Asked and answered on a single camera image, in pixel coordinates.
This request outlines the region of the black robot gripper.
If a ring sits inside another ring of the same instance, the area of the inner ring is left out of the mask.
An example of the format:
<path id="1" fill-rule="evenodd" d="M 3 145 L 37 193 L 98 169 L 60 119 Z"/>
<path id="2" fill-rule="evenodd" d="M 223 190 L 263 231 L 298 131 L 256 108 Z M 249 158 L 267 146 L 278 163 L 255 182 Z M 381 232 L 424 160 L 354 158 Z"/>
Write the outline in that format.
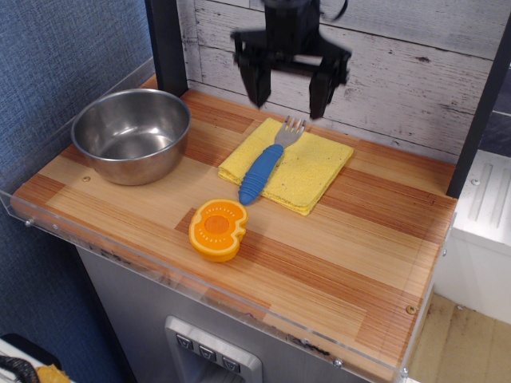
<path id="1" fill-rule="evenodd" d="M 313 74 L 310 118 L 323 118 L 335 90 L 347 83 L 351 52 L 319 32 L 319 1 L 265 1 L 265 28 L 234 30 L 234 61 L 252 104 L 260 109 L 271 94 L 271 71 Z"/>

